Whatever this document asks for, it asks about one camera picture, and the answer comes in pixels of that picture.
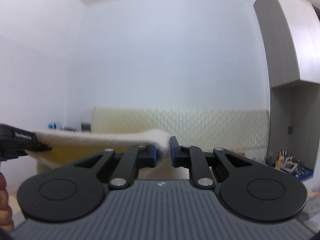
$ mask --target wall-mounted cabinet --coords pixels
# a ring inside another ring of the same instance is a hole
[[[270,87],[320,83],[320,22],[305,0],[257,0]]]

